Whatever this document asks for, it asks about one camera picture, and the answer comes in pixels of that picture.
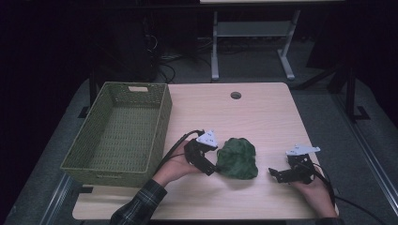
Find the person's left hand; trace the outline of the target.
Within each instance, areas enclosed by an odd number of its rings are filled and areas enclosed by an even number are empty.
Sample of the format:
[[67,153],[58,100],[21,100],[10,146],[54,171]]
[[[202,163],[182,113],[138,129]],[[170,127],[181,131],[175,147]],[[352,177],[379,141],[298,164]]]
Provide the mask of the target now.
[[184,156],[184,147],[188,141],[183,141],[161,168],[154,174],[152,179],[162,187],[166,187],[170,182],[191,174],[200,173],[196,167],[192,166]]

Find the black computer tower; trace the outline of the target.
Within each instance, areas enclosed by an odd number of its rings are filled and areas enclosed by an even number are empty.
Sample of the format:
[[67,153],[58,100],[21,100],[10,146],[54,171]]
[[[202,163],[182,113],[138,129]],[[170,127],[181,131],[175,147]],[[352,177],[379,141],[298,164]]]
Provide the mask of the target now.
[[140,17],[127,11],[107,16],[105,39],[98,42],[104,53],[100,66],[106,81],[151,83],[156,78]]

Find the green woven basket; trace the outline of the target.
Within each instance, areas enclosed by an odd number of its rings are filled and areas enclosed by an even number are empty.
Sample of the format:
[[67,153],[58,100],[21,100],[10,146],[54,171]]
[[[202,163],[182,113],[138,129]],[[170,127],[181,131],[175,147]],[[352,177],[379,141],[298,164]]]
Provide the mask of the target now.
[[165,83],[106,82],[61,169],[86,185],[142,187],[162,160],[172,106]]

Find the white metal table frame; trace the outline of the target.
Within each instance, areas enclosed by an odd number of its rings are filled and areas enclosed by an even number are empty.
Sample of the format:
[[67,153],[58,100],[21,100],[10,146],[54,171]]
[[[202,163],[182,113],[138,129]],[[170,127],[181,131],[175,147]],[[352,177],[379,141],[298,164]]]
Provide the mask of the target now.
[[[296,76],[288,60],[288,51],[296,32],[301,11],[305,7],[342,3],[344,0],[199,0],[201,7],[214,7],[212,24],[212,49],[210,57],[211,80],[220,79],[218,41],[220,38],[284,38],[284,45],[277,50],[284,75],[288,81],[294,81]],[[237,10],[270,10],[275,7],[282,10],[288,7],[292,16],[286,20],[266,21],[222,21],[222,9]]]

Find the person's right hand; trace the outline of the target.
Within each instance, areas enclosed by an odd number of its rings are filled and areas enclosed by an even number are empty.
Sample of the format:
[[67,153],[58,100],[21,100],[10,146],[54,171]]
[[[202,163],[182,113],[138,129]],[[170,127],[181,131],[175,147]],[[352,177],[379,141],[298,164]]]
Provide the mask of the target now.
[[329,191],[319,177],[316,176],[310,184],[292,182],[291,186],[302,194],[319,218],[338,217],[330,199]]

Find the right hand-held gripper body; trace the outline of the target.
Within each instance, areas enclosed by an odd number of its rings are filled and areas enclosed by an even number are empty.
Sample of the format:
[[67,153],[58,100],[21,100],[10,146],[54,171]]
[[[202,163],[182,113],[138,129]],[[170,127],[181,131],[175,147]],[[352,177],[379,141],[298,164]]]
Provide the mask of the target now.
[[319,151],[319,147],[296,144],[291,150],[286,152],[287,162],[291,170],[298,176],[298,180],[304,184],[310,184],[315,174],[310,153]]

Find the green fuzzy cloth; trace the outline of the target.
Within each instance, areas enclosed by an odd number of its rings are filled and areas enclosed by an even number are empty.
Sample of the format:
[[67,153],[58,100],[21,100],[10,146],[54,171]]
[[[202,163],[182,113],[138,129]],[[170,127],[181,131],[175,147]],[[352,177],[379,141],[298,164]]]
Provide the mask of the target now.
[[230,138],[217,152],[219,173],[233,179],[251,180],[258,175],[255,147],[245,138]]

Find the metal floor rail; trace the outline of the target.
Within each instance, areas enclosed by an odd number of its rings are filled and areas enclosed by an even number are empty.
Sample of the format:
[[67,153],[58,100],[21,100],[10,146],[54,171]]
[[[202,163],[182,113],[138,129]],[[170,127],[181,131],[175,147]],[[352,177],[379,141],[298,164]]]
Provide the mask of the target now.
[[62,204],[66,199],[72,179],[67,174],[63,173],[61,179],[56,186],[53,195],[50,199],[48,206],[46,207],[43,216],[39,222],[39,225],[53,225],[54,221],[61,210]]
[[347,123],[349,129],[351,130],[352,134],[354,135],[357,143],[359,144],[362,154],[364,155],[364,158],[369,165],[370,170],[374,174],[375,180],[377,181],[382,192],[384,193],[392,211],[398,217],[398,189],[394,186],[394,184],[388,177],[388,174],[385,172],[383,166],[376,158],[373,148],[366,141],[365,137],[362,134],[362,131],[360,130],[358,121],[363,116],[363,113],[361,115],[351,116],[346,111],[345,102],[343,101],[342,97],[336,95],[332,95],[331,97],[343,119]]

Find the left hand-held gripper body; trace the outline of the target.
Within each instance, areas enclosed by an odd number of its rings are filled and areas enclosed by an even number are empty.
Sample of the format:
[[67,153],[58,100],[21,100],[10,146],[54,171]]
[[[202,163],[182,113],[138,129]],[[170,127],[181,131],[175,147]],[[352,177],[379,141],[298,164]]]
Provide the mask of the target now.
[[218,142],[212,130],[191,139],[185,146],[185,158],[194,166],[212,166],[212,163],[205,157],[208,151],[218,148]]

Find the black metal stand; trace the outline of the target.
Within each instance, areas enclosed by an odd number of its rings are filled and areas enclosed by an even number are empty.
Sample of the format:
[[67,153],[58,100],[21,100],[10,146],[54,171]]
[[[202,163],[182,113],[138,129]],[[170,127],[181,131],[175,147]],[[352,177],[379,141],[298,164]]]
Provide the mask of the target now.
[[356,123],[358,120],[369,120],[370,116],[362,106],[355,104],[356,74],[351,66],[343,63],[326,69],[306,82],[291,87],[291,90],[305,90],[310,86],[331,77],[327,90],[331,94],[338,94],[345,87],[344,111],[349,120]]

